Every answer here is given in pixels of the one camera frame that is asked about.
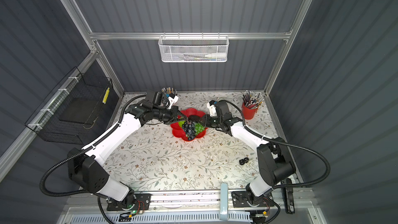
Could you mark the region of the green fake grape bunch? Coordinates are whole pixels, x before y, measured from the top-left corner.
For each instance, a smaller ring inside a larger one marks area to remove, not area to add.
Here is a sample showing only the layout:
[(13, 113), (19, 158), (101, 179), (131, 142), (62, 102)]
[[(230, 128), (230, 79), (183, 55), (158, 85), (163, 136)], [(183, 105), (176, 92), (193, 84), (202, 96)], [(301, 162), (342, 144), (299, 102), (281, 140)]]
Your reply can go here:
[(194, 129), (197, 135), (199, 135), (205, 130), (205, 128), (200, 123), (195, 123)]

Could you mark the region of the dark purple grape bunch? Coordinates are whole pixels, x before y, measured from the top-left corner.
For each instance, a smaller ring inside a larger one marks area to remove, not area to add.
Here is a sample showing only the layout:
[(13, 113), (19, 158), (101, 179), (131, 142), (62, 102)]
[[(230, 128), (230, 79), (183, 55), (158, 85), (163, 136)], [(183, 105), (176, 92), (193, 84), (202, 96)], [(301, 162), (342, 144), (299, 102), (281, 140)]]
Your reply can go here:
[(182, 130), (185, 132), (186, 138), (188, 141), (192, 141), (196, 138), (196, 132), (194, 129), (195, 122), (192, 121), (185, 121), (185, 124), (181, 127)]

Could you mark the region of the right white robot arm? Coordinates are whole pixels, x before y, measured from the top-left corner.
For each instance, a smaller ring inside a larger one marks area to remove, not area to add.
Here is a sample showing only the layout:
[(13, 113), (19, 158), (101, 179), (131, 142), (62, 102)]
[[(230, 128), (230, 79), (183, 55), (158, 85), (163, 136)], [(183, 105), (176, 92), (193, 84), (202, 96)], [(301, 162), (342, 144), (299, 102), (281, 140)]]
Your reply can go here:
[(291, 153), (283, 139), (271, 139), (260, 134), (246, 125), (242, 117), (233, 116), (228, 108), (229, 103), (226, 100), (210, 101), (207, 104), (209, 114), (188, 119), (226, 133), (256, 151), (259, 176), (247, 186), (247, 192), (253, 197), (268, 194), (281, 181), (295, 174), (296, 167)]

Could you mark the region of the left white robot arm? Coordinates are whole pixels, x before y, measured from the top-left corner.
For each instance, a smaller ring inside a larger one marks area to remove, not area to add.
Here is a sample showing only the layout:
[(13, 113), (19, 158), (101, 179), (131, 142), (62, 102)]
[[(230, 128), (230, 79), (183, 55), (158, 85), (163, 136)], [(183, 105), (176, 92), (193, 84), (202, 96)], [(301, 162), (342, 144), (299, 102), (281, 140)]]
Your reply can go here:
[(69, 152), (68, 176), (82, 189), (100, 197), (106, 197), (133, 205), (134, 190), (117, 181), (103, 168), (107, 158), (135, 131), (151, 120), (163, 124), (175, 123), (183, 117), (175, 106), (178, 96), (175, 92), (148, 91), (123, 106), (119, 120), (104, 134), (82, 148), (82, 154), (74, 149)]

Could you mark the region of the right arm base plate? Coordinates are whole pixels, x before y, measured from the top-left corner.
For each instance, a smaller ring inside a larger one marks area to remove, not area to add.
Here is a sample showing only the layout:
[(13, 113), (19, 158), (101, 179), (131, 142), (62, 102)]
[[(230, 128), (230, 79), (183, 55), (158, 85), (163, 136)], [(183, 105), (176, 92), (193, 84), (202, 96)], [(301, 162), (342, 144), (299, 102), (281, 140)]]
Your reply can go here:
[(231, 192), (233, 206), (235, 208), (245, 207), (263, 207), (269, 208), (275, 204), (269, 198), (270, 195), (262, 195), (260, 197), (253, 196), (247, 191), (233, 191)]

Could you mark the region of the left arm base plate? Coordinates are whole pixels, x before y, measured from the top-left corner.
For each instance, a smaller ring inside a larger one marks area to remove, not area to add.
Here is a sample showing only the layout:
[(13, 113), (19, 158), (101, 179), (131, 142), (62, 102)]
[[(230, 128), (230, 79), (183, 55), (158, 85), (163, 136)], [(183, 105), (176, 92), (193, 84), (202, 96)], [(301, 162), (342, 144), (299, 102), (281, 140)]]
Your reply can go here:
[(149, 210), (151, 194), (128, 194), (124, 200), (116, 201), (113, 198), (107, 199), (107, 211), (146, 211)]

